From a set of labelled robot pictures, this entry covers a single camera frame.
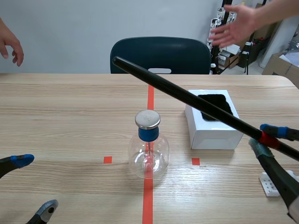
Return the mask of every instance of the black foam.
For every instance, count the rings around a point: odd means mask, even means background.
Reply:
[[[217,106],[217,107],[223,109],[224,111],[233,115],[233,112],[232,112],[228,102],[226,101],[226,98],[224,95],[222,95],[222,94],[207,94],[207,95],[198,95],[198,97],[204,99],[205,101],[213,104],[214,106]],[[201,112],[201,115],[205,121],[217,121],[216,119],[210,117],[209,115],[206,115],[203,112]]]

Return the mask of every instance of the red tape mark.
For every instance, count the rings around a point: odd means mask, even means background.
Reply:
[[[104,163],[112,163],[112,156],[105,156]]]
[[[270,147],[270,148],[273,148],[273,149],[278,148],[279,145],[280,145],[279,141],[278,141],[276,138],[274,138],[274,137],[268,135],[268,134],[267,134],[266,132],[264,132],[264,131],[262,131],[262,136],[261,136],[261,138],[258,140],[258,142],[259,142],[259,143],[262,143],[262,144],[265,145],[265,146],[268,146],[268,147]]]
[[[200,160],[199,160],[199,158],[192,158],[192,165],[194,165],[194,166],[199,166],[199,165],[200,165]]]
[[[154,109],[154,87],[149,85],[148,91],[148,110]],[[154,152],[153,144],[146,144],[145,152],[150,150],[151,154]],[[153,162],[152,157],[148,160],[146,165],[146,176],[153,176]],[[144,179],[143,186],[143,211],[142,224],[153,224],[153,179]]]

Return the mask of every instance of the blue bottle neck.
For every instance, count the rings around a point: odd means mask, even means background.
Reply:
[[[146,141],[146,142],[154,141],[159,137],[159,127],[156,127],[154,129],[149,129],[149,130],[139,128],[138,135],[142,141]]]

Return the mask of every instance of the blue gripper tip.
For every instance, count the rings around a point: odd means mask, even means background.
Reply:
[[[22,168],[32,163],[34,160],[34,156],[31,154],[25,154],[23,156],[13,155],[10,157],[10,160],[15,166],[17,166],[18,168]]]

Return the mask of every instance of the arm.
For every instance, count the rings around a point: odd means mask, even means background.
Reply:
[[[20,67],[24,59],[21,43],[0,18],[0,53],[5,59],[8,59],[8,52],[5,46],[11,46],[14,49],[12,53],[14,56],[13,63],[17,62],[17,65]]]
[[[299,15],[299,0],[273,0],[260,8],[247,6],[224,6],[225,10],[237,13],[234,22],[211,30],[209,38],[213,45],[221,48],[237,43],[249,37],[260,27],[285,18]]]
[[[255,13],[256,28],[299,15],[299,0],[273,0]]]

